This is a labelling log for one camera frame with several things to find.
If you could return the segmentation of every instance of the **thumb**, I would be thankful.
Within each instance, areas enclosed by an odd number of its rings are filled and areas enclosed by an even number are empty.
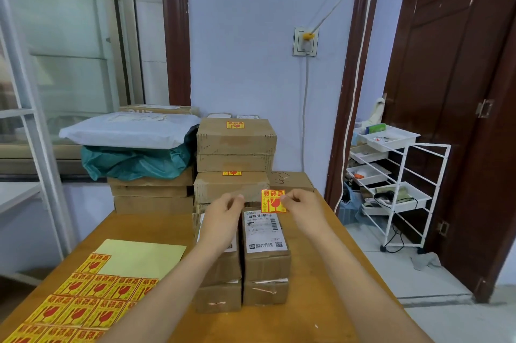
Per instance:
[[[292,209],[295,208],[296,203],[297,203],[296,201],[294,201],[287,195],[281,195],[280,201],[288,211],[292,211]]]
[[[243,198],[243,195],[238,195],[233,199],[233,204],[231,205],[231,208],[228,210],[229,214],[239,216],[243,209],[243,204],[245,200]]]

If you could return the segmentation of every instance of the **hand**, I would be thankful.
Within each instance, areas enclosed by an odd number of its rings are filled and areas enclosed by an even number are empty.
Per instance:
[[[199,244],[206,244],[218,254],[224,252],[235,236],[243,203],[242,195],[233,197],[229,193],[212,202],[204,213]]]
[[[313,192],[295,189],[281,196],[281,203],[290,211],[299,229],[311,240],[331,231],[323,207]]]

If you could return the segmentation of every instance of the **forearm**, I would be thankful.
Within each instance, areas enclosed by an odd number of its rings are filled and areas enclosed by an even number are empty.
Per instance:
[[[365,271],[330,228],[324,235],[314,238],[313,244],[325,262],[360,341],[432,342]]]
[[[218,256],[216,248],[199,243],[101,342],[167,341]]]

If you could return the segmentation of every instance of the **white plastic mailer bag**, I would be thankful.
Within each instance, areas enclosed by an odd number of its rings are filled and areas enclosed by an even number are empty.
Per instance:
[[[170,150],[200,122],[195,115],[115,112],[63,128],[59,137],[86,146]]]

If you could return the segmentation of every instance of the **person's left hand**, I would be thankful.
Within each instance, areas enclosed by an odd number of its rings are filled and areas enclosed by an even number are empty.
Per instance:
[[[224,252],[235,236],[244,202],[242,195],[233,197],[229,193],[212,202],[204,213],[199,243],[219,254]]]

